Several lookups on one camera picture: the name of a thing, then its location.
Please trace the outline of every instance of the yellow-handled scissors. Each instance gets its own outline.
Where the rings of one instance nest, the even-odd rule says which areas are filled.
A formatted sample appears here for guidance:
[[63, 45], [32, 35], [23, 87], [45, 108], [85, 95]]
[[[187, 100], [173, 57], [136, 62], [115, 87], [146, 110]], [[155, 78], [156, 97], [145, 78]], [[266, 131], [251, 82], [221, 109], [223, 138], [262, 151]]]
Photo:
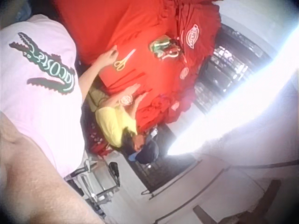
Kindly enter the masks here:
[[121, 71], [125, 68], [127, 60], [134, 54], [136, 49], [132, 50], [124, 59], [121, 61], [116, 61], [114, 62], [114, 67], [116, 68], [117, 71]]

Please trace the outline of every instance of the green crocodile graphic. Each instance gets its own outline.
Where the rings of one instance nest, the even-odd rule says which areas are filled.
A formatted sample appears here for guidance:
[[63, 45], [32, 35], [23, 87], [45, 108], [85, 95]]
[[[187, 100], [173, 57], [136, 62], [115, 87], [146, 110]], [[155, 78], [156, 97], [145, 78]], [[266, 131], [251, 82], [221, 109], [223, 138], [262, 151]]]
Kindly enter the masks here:
[[43, 86], [61, 94], [71, 93], [75, 87], [75, 70], [65, 66], [61, 62], [60, 56], [49, 55], [39, 49], [37, 44], [25, 33], [19, 32], [18, 35], [25, 45], [13, 42], [9, 46], [21, 51], [23, 56], [30, 62], [38, 65], [41, 71], [59, 79], [59, 81], [54, 81], [44, 77], [30, 78], [27, 80], [27, 84]]

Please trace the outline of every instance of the window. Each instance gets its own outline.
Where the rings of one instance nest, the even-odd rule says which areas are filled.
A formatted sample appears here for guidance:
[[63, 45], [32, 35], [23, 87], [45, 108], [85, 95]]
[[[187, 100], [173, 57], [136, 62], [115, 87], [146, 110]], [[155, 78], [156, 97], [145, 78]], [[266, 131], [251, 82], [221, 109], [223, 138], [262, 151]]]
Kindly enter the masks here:
[[159, 157], [156, 162], [146, 166], [138, 162], [128, 161], [149, 193], [164, 186], [196, 162], [194, 157], [190, 154], [166, 156], [174, 140], [175, 135], [169, 127], [167, 125], [161, 125], [158, 127], [157, 144], [159, 145]]
[[271, 58], [248, 38], [222, 25], [215, 41], [215, 50], [199, 71], [195, 84], [195, 104], [207, 113]]

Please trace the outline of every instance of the stack of red shirts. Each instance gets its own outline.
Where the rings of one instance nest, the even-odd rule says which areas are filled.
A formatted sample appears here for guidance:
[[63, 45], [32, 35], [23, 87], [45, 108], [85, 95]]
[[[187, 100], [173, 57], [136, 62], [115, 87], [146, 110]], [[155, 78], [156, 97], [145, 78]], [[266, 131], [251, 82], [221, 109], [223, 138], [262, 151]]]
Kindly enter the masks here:
[[[100, 78], [108, 94], [135, 83], [137, 94], [149, 92], [137, 111], [139, 131], [161, 122], [175, 121], [195, 99], [196, 73], [214, 50], [220, 27], [219, 7], [211, 0], [54, 0], [74, 38], [81, 60], [91, 64], [113, 45], [118, 60], [135, 52], [123, 70], [104, 69]], [[149, 44], [167, 34], [177, 40], [183, 54], [160, 60]]]

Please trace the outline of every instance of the pink shirt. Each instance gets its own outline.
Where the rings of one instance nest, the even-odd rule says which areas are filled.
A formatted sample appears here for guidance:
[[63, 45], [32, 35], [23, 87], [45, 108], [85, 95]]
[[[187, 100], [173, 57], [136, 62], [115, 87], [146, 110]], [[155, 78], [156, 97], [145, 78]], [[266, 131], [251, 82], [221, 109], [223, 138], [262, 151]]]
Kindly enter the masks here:
[[0, 110], [64, 177], [84, 152], [75, 43], [43, 15], [3, 29], [0, 40]]

